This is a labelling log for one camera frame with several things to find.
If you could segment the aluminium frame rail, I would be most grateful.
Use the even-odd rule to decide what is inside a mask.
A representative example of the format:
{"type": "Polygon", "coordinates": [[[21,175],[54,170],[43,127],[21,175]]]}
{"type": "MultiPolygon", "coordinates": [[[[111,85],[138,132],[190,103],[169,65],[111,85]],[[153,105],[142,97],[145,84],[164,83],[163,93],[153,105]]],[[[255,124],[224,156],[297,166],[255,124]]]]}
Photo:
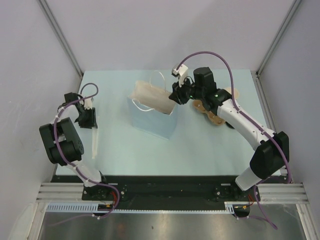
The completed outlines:
{"type": "Polygon", "coordinates": [[[41,8],[45,18],[47,19],[53,33],[55,34],[58,42],[60,43],[62,50],[65,52],[67,58],[69,59],[73,69],[77,73],[77,75],[82,79],[83,78],[83,71],[72,51],[70,44],[68,43],[67,38],[65,37],[57,18],[55,17],[53,11],[50,8],[50,5],[47,0],[37,0],[39,7],[41,8]]]}

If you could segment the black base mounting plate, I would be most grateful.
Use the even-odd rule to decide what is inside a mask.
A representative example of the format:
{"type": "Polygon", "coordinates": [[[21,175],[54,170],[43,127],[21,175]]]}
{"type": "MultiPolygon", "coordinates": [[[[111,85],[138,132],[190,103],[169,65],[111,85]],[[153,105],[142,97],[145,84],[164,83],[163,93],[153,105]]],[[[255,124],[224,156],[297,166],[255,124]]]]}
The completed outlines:
{"type": "Polygon", "coordinates": [[[241,191],[236,176],[107,176],[115,188],[84,187],[82,200],[106,202],[116,198],[118,210],[209,211],[222,210],[225,202],[248,203],[260,199],[258,189],[241,191]]]}

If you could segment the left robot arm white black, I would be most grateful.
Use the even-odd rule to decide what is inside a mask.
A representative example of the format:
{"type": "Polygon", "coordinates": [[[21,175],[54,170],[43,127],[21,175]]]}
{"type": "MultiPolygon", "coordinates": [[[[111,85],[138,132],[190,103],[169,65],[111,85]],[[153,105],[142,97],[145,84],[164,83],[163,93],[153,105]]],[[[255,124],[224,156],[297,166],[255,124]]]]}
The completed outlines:
{"type": "Polygon", "coordinates": [[[85,149],[75,128],[78,124],[83,129],[96,129],[96,109],[91,99],[83,99],[77,93],[66,93],[64,100],[54,120],[39,127],[47,157],[51,163],[71,169],[85,187],[94,187],[93,194],[98,199],[105,200],[110,196],[111,188],[102,182],[100,171],[87,166],[82,160],[85,149]]]}

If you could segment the white straw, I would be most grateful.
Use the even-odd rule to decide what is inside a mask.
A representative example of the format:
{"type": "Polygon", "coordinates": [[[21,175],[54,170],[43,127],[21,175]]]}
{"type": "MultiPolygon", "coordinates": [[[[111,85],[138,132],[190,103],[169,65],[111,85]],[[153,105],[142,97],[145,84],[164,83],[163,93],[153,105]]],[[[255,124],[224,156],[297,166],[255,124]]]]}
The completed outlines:
{"type": "Polygon", "coordinates": [[[98,154],[98,140],[99,140],[99,129],[96,127],[92,130],[92,159],[95,159],[98,154]]]}

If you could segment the light blue table mat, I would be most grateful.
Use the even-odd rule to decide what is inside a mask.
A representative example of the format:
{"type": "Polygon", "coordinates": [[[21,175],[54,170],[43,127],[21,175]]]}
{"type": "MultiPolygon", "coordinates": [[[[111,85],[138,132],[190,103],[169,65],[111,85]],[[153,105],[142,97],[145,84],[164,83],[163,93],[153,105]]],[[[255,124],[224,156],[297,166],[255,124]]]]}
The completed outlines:
{"type": "MultiPolygon", "coordinates": [[[[175,78],[159,70],[171,90],[175,78]]],[[[92,131],[78,128],[84,145],[83,161],[104,175],[215,176],[240,175],[254,154],[234,129],[216,126],[191,102],[177,106],[177,126],[170,139],[136,129],[127,103],[136,81],[149,81],[152,70],[108,70],[84,73],[81,87],[94,94],[98,124],[97,156],[92,159],[92,131]]],[[[160,74],[152,83],[162,87],[160,74]]]]}

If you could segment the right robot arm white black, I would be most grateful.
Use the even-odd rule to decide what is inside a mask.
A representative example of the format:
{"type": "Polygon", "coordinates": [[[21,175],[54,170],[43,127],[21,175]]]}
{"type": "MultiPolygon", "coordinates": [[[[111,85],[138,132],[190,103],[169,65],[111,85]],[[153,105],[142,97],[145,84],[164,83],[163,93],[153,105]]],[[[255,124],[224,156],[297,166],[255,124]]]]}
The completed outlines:
{"type": "Polygon", "coordinates": [[[209,67],[200,67],[193,71],[193,78],[188,76],[188,67],[172,69],[172,76],[177,82],[172,84],[169,99],[179,105],[189,100],[199,100],[204,109],[225,120],[237,130],[250,144],[254,154],[249,167],[235,179],[230,188],[231,196],[242,201],[249,194],[249,189],[266,180],[290,160],[289,137],[281,131],[276,133],[256,122],[225,89],[217,88],[213,72],[209,67]]]}

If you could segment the light blue paper bag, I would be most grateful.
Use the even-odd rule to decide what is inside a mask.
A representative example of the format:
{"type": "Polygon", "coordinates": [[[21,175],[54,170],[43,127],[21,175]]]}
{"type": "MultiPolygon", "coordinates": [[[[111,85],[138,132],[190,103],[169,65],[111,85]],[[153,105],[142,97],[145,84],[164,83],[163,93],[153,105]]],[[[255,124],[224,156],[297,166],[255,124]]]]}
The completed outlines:
{"type": "Polygon", "coordinates": [[[132,126],[143,132],[169,140],[178,122],[177,104],[169,99],[166,79],[160,71],[153,71],[149,81],[137,80],[127,105],[132,126]],[[163,86],[152,83],[153,75],[160,74],[163,86]]]}

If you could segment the brown paper cup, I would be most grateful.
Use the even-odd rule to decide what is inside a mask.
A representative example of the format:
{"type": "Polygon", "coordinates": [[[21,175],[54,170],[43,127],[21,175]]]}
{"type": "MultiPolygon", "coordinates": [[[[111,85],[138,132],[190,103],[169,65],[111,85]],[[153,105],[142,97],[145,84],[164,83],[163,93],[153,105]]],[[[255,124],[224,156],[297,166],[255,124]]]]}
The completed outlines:
{"type": "Polygon", "coordinates": [[[238,99],[240,96],[239,91],[236,88],[232,88],[231,86],[224,88],[228,93],[230,93],[235,99],[238,99]]]}

